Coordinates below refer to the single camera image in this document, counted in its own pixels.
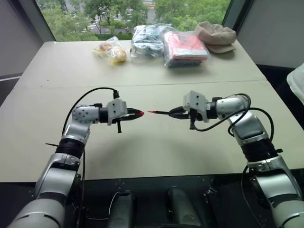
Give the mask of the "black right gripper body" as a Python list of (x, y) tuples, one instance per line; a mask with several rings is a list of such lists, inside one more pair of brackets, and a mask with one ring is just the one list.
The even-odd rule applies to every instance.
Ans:
[(197, 110), (195, 109), (186, 109), (185, 107), (183, 108), (185, 114), (183, 115), (184, 119), (189, 119), (190, 120), (190, 130), (195, 130), (195, 121), (197, 119)]

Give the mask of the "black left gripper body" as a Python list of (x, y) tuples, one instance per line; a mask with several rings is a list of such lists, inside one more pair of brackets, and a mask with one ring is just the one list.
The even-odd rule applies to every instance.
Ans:
[(116, 109), (111, 112), (111, 123), (117, 124), (118, 133), (122, 133), (121, 122), (128, 121), (128, 109)]

